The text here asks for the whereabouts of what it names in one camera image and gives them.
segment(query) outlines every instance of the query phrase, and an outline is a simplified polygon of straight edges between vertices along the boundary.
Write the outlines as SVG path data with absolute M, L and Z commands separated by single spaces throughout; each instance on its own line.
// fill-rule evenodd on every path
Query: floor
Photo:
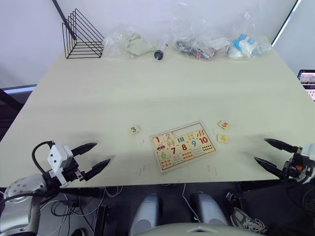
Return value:
M 190 183 L 187 184 L 185 196 L 189 200 L 192 193 L 202 191 L 210 194 L 219 204 L 226 218 L 229 220 L 231 207 L 225 199 L 228 191 L 237 192 L 238 183 Z M 105 235 L 107 236 L 126 236 L 130 228 L 132 218 L 135 215 L 138 206 L 142 200 L 150 193 L 157 193 L 163 200 L 163 214 L 160 224 L 169 224 L 177 222 L 191 222 L 192 214 L 190 209 L 184 202 L 181 194 L 184 184 L 171 184 L 169 186 L 162 185 L 143 185 L 143 186 L 125 186 L 120 195 L 109 198 L 105 196 L 102 205 L 110 206 L 109 218 L 106 221 Z M 107 188 L 111 193 L 116 191 L 116 188 Z M 293 193 L 300 193 L 300 190 L 294 190 Z M 247 200 L 247 213 L 253 218 L 259 218 L 266 226 L 273 224 L 281 226 L 290 226 L 297 229 L 303 229 L 305 232 L 313 232 L 312 221 L 307 217 L 305 212 L 295 206 L 287 197 L 282 185 L 272 186 L 253 191 L 239 193 L 240 196 Z M 58 199 L 63 199 L 63 195 L 59 195 Z M 91 212 L 99 204 L 99 199 L 84 198 L 83 202 L 88 202 L 84 205 L 84 213 Z M 58 213 L 62 214 L 63 206 L 60 206 Z M 87 216 L 87 219 L 94 227 L 96 212 Z M 53 216 L 50 212 L 50 205 L 45 207 L 41 212 L 40 227 L 38 234 L 46 236 L 50 234 L 61 223 L 62 217 Z M 82 216 L 70 216 L 69 235 L 77 229 L 85 228 L 89 236 L 92 232 L 88 229 L 86 222 Z M 51 234 L 58 235 L 58 230 Z M 60 236 L 66 236 L 68 233 L 68 218 L 63 223 Z

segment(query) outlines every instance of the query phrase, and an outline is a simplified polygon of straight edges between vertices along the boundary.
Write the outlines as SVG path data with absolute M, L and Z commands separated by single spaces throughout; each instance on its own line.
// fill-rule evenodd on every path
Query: shoe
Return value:
M 71 236 L 85 236 L 84 229 L 76 229 Z
M 245 212 L 236 207 L 234 208 L 234 212 L 231 214 L 231 222 L 234 227 L 260 234 L 263 233 L 266 228 L 262 221 L 250 218 Z

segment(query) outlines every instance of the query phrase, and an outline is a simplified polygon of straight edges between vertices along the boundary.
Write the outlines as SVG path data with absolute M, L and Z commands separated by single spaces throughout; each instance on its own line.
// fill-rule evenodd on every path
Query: cartoon car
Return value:
M 164 149 L 164 148 L 165 148 L 165 145 L 160 144 L 160 145 L 157 147 L 157 150 L 160 151 L 161 149 Z

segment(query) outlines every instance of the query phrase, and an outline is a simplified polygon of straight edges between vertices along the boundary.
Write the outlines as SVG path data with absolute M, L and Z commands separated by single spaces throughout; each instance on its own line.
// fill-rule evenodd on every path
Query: light wooden tabletop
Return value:
M 213 155 L 161 174 L 149 137 L 198 120 L 213 136 L 227 134 L 229 144 L 216 143 Z M 231 129 L 218 127 L 220 120 Z M 141 131 L 130 135 L 134 125 Z M 275 52 L 247 61 L 202 61 L 172 49 L 162 61 L 153 54 L 61 55 L 0 143 L 0 186 L 38 173 L 31 152 L 46 140 L 70 148 L 97 142 L 76 157 L 81 171 L 112 158 L 99 175 L 69 187 L 274 179 L 253 157 L 282 168 L 291 155 L 264 138 L 296 146 L 315 142 L 314 102 Z M 47 147 L 36 154 L 45 170 L 47 155 Z

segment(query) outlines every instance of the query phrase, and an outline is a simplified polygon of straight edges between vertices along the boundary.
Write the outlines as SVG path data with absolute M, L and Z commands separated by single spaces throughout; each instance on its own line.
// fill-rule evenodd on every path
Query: white wall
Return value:
M 297 75 L 300 69 L 315 69 L 315 1 L 302 0 L 274 45 Z
M 176 2 L 59 0 L 65 16 L 78 8 L 104 36 L 119 23 L 125 23 L 149 38 L 159 38 L 169 28 Z M 206 21 L 224 34 L 231 32 L 231 23 L 241 11 L 258 5 L 257 27 L 272 41 L 295 0 L 191 2 Z M 0 88 L 38 83 L 63 52 L 62 21 L 53 3 L 50 0 L 1 0 L 0 22 Z

